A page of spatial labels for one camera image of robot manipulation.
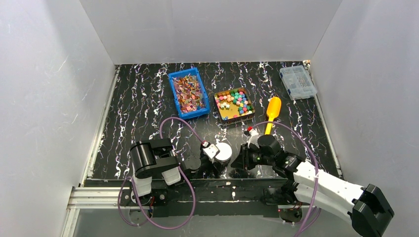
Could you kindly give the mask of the white round jar lid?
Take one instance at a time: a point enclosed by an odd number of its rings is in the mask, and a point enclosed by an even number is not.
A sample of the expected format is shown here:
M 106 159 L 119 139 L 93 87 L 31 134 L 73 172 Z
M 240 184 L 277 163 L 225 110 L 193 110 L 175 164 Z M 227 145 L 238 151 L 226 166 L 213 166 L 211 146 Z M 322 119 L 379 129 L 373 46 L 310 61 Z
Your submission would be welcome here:
M 232 148 L 229 144 L 227 144 L 227 143 L 217 143 L 215 146 L 219 150 L 217 155 L 214 157 L 215 160 L 220 161 L 220 162 L 225 162 L 225 161 L 228 161 L 231 158 Z

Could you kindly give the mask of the orange plastic scoop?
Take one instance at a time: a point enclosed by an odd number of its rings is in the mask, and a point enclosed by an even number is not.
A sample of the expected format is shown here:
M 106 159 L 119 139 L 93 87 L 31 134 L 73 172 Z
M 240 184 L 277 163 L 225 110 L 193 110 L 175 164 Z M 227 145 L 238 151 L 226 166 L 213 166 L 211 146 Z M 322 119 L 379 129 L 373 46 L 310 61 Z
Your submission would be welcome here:
M 281 110 L 282 101 L 279 97 L 272 97 L 269 101 L 268 107 L 266 109 L 266 116 L 268 118 L 269 123 L 267 123 L 264 135 L 269 135 L 272 130 L 273 121 L 276 119 Z

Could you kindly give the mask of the gold tray of star candies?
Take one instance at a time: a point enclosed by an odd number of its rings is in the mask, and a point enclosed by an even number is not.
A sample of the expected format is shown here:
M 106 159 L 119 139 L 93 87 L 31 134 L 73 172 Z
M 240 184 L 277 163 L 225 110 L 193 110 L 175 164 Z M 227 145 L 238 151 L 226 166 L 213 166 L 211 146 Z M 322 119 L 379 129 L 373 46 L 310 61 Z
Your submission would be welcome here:
M 213 96 L 218 118 L 223 125 L 251 120 L 255 116 L 255 107 L 244 87 L 225 90 Z

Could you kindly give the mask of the blue plastic candy bin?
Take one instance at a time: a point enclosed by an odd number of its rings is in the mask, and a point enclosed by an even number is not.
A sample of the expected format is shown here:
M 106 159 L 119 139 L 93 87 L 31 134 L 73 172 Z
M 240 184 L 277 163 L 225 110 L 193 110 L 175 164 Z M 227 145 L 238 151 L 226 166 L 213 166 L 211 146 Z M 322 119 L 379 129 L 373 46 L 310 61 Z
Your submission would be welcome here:
M 168 74 L 178 116 L 193 119 L 210 113 L 209 98 L 197 68 Z

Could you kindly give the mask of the clear round plastic jar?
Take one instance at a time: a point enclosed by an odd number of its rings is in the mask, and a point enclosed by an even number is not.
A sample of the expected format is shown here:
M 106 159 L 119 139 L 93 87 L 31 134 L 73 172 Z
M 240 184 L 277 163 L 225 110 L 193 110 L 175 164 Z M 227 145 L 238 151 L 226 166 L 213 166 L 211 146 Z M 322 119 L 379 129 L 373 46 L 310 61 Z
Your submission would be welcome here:
M 225 167 L 228 166 L 229 163 L 230 163 L 230 158 L 224 159 L 224 160 L 219 160 L 215 158 L 213 165 L 217 170 L 223 170 Z

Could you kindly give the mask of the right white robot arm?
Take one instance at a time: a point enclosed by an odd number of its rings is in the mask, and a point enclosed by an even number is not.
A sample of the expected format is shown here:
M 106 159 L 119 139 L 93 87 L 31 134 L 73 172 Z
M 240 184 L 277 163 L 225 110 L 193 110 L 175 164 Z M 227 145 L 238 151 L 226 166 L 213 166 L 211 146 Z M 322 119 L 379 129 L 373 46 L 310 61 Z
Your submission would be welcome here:
M 232 168 L 251 170 L 267 165 L 291 186 L 285 191 L 292 201 L 312 203 L 348 222 L 363 237 L 381 237 L 394 217 L 382 190 L 360 186 L 330 175 L 304 158 L 284 151 L 272 135 L 255 134 L 242 144 Z

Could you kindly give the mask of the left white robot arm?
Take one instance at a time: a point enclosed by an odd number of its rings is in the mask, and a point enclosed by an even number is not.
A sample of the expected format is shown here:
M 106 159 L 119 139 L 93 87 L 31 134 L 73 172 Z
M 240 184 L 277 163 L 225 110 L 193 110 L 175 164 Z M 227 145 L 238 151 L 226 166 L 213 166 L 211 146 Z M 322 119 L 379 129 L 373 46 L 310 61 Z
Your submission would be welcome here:
M 152 192 L 152 179 L 163 178 L 168 186 L 182 181 L 179 169 L 191 179 L 219 178 L 232 157 L 232 148 L 227 143 L 200 144 L 199 158 L 186 158 L 181 161 L 175 155 L 169 139 L 154 139 L 136 142 L 130 149 L 129 156 L 133 166 L 135 195 L 148 196 Z

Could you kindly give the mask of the clear plastic organizer box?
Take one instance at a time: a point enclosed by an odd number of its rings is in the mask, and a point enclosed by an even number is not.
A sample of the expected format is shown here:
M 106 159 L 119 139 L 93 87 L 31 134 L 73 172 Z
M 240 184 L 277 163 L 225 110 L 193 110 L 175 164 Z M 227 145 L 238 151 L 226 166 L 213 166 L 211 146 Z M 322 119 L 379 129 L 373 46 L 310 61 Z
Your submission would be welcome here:
M 317 89 L 302 65 L 281 68 L 279 75 L 292 100 L 309 99 L 317 95 Z

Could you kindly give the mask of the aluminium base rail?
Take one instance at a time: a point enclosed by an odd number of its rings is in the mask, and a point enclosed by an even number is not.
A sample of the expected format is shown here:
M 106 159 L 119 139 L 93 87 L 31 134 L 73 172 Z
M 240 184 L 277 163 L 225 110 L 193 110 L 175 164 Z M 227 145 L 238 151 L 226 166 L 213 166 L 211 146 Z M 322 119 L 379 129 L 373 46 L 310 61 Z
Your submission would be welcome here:
M 74 188 L 63 237 L 291 237 L 298 223 L 285 223 L 277 207 L 259 202 L 203 201 L 188 220 L 191 203 L 155 210 L 157 226 L 146 224 L 137 206 L 117 206 L 117 187 Z

